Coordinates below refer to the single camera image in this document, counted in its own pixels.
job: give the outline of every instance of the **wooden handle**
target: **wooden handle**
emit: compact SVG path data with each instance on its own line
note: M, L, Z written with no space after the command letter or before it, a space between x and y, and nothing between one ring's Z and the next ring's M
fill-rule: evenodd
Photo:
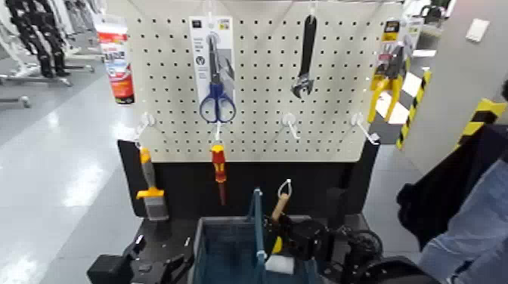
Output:
M279 217L282 214L284 207L286 207L286 203L288 202L288 200L290 200L290 196L288 196L287 193L282 193L280 195L279 202L277 202L274 211L271 213L272 220L279 221Z

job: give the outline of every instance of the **jeans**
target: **jeans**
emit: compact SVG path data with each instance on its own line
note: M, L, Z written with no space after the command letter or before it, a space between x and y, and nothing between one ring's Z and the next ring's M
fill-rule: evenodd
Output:
M474 263L457 283L508 283L508 163L503 160L478 180L448 231L426 245L419 266L445 282L464 261Z

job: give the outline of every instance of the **pegboard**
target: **pegboard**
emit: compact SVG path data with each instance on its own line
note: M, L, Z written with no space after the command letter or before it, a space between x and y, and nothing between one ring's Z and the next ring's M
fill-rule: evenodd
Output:
M157 124L141 135L154 162L209 162L216 126L199 114L189 16L205 1L108 0L129 26L136 110ZM298 75L309 2L216 1L233 18L237 116L221 128L231 162L355 162L365 137L351 115L368 113L370 77L386 20L396 2L318 2L311 77L302 99L290 90ZM282 124L296 116L301 139Z

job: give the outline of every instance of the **yellow pliers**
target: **yellow pliers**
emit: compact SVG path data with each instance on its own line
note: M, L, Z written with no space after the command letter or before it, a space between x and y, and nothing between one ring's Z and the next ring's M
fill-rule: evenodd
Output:
M367 117L368 122L374 121L374 118L376 117L377 100L379 100L381 93L386 90L392 91L392 101L390 101L390 105L388 106L385 122L390 120L393 109L395 108L395 105L401 95L402 84L404 83L403 69L404 46L399 45L392 52L392 58L390 59L389 65L385 71L385 78L378 83L376 89L374 90L372 100L370 101L369 116Z

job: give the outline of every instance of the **hazard stripe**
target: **hazard stripe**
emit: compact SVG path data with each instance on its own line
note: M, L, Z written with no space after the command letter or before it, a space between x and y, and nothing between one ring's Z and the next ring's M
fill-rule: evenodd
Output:
M402 148L402 145L404 144L404 140L406 139L407 135L409 134L409 127L411 123L414 120L414 116L417 114L417 107L420 104L420 102L423 99L423 95L425 94L425 90L427 85L430 82L432 73L430 71L425 71L422 78L422 83L420 84L420 87L418 88L418 92L416 97L413 99L413 103L411 104L411 107L409 109L409 115L407 116L406 123L404 123L401 127L401 133L398 136L397 141L395 142L395 145L398 149Z
M507 103L495 103L488 99L481 99L472 115L471 120L462 131L455 149L466 143L483 125L494 123L506 109Z

